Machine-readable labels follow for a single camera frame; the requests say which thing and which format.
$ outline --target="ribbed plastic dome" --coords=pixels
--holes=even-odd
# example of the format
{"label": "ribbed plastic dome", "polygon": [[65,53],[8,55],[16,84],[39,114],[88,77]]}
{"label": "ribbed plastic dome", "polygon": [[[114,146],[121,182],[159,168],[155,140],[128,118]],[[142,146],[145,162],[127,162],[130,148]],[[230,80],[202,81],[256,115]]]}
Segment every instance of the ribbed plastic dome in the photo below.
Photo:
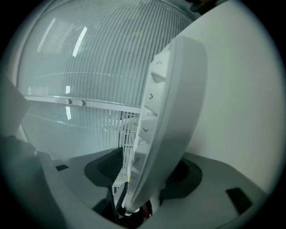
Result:
{"label": "ribbed plastic dome", "polygon": [[[27,98],[140,107],[153,55],[191,22],[160,0],[55,1],[25,44],[17,87]],[[30,101],[22,125],[37,150],[54,159],[116,147],[130,154],[139,114],[70,106],[69,117],[66,109],[64,104]]]}

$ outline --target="gray base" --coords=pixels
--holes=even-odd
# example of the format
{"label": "gray base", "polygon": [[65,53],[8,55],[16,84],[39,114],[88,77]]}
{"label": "gray base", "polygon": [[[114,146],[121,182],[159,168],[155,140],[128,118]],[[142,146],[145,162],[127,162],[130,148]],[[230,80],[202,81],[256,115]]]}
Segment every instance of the gray base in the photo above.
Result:
{"label": "gray base", "polygon": [[241,188],[253,203],[251,208],[265,197],[254,183],[225,163],[190,153],[184,158],[200,167],[201,183],[185,198],[165,200],[140,228],[214,229],[239,216],[227,189]]}

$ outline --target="white wall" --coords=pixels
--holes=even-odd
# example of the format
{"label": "white wall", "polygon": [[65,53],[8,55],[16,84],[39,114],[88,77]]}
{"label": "white wall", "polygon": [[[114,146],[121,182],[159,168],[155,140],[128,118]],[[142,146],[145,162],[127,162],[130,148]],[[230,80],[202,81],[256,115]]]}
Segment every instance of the white wall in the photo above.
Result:
{"label": "white wall", "polygon": [[284,162],[286,109],[284,72],[267,32],[229,1],[180,35],[208,54],[205,101],[187,151],[230,164],[270,193]]}

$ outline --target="transparent dome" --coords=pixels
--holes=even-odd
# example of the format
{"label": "transparent dome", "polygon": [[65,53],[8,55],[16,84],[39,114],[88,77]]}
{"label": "transparent dome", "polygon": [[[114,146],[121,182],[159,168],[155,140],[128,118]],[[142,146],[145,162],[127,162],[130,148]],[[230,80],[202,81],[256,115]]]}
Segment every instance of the transparent dome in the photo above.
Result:
{"label": "transparent dome", "polygon": [[19,62],[17,88],[29,100],[22,121],[28,141],[52,159],[123,147],[126,169],[149,64],[193,21],[179,7],[174,0],[49,5]]}

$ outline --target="metal rod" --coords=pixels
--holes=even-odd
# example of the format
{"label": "metal rod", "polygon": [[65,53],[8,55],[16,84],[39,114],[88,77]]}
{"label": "metal rod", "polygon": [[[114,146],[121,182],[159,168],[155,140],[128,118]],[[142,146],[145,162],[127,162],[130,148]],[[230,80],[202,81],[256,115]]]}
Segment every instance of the metal rod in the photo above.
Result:
{"label": "metal rod", "polygon": [[125,112],[137,113],[137,114],[140,114],[140,110],[141,110],[141,108],[134,107],[134,106],[127,106],[127,105],[122,105],[122,104],[99,102],[99,101],[92,101],[92,100],[85,100],[85,99],[65,98],[65,97],[25,96],[25,99],[31,100],[31,101],[39,101],[39,102],[59,103],[59,104],[65,104],[69,106],[78,106],[78,101],[82,101],[84,106],[87,106],[87,107],[101,108],[101,109],[108,109],[108,110],[118,110],[118,111],[125,111]]}

